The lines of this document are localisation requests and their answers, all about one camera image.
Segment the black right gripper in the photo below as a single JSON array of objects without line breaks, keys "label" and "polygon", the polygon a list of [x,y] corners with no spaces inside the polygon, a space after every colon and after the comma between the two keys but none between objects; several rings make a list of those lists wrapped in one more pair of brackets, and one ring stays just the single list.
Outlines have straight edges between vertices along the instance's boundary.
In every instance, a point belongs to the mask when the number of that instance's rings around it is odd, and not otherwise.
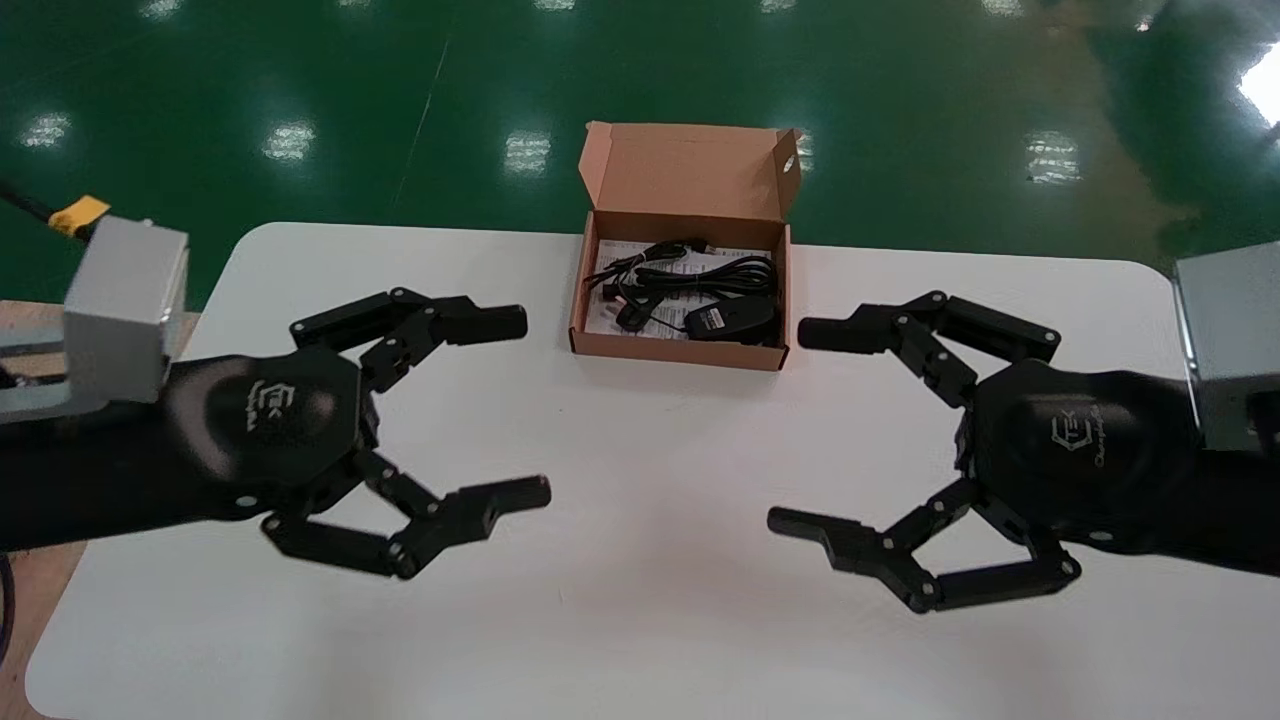
[{"label": "black right gripper", "polygon": [[[1012,365],[978,383],[943,340]],[[1276,575],[1277,462],[1207,448],[1181,380],[1050,366],[1060,341],[937,290],[863,304],[845,319],[801,319],[804,348],[892,354],[948,407],[966,409],[957,432],[966,479],[887,530],[778,506],[767,525],[820,544],[833,570],[877,579],[920,615],[1059,593],[1082,577],[1060,542]],[[914,553],[973,509],[1029,557],[925,570]]]}]

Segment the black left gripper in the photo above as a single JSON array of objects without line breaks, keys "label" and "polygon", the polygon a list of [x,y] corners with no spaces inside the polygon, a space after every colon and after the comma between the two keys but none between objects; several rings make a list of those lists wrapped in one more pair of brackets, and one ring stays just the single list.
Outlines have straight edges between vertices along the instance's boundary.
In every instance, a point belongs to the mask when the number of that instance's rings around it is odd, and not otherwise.
[{"label": "black left gripper", "polygon": [[[284,556],[410,580],[445,550],[488,541],[504,515],[547,507],[550,482],[521,477],[433,495],[380,454],[352,452],[369,427],[366,387],[387,392],[443,345],[527,332],[520,305],[480,307],[468,296],[396,287],[294,322],[302,350],[292,354],[179,363],[152,404],[6,424],[1,547],[275,511],[261,528]],[[339,355],[364,345],[361,370]],[[312,519],[324,500],[357,484],[399,510],[406,525],[379,536]]]}]

